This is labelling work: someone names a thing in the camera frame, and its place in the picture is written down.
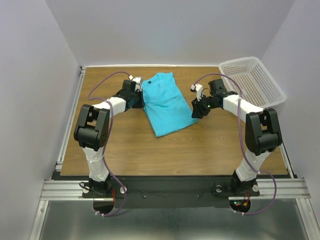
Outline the turquoise t shirt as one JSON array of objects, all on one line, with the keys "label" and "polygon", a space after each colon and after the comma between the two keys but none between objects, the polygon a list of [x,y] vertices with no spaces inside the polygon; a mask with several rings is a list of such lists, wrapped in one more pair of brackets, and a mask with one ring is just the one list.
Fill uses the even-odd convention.
[{"label": "turquoise t shirt", "polygon": [[172,72],[156,73],[141,86],[143,110],[157,138],[197,123]]}]

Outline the white plastic basket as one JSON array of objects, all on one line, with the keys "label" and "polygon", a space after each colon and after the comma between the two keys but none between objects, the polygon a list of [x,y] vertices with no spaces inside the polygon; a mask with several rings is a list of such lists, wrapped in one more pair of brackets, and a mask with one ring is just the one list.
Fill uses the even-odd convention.
[{"label": "white plastic basket", "polygon": [[227,90],[239,92],[243,98],[258,107],[272,108],[286,101],[286,95],[275,79],[257,57],[242,57],[222,62],[218,65]]}]

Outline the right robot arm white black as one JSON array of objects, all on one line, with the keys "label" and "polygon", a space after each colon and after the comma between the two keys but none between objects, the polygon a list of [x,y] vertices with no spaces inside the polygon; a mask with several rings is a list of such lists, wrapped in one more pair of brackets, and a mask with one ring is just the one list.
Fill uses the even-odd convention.
[{"label": "right robot arm white black", "polygon": [[244,100],[241,91],[228,91],[222,79],[212,80],[208,85],[209,96],[204,94],[201,84],[190,87],[195,93],[191,116],[202,119],[212,109],[220,108],[237,116],[239,129],[245,124],[245,130],[239,131],[243,159],[230,182],[230,190],[240,194],[255,186],[261,165],[283,142],[278,114],[273,108],[264,109]]}]

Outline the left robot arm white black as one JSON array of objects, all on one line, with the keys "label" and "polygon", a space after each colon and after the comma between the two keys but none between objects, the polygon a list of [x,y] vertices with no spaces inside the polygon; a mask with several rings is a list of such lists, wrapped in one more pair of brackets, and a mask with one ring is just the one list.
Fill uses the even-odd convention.
[{"label": "left robot arm white black", "polygon": [[85,193],[106,196],[111,191],[110,171],[105,166],[105,146],[111,134],[114,116],[127,110],[143,107],[142,78],[123,81],[122,88],[99,104],[84,104],[73,137],[82,148],[88,164],[88,184],[81,184]]}]

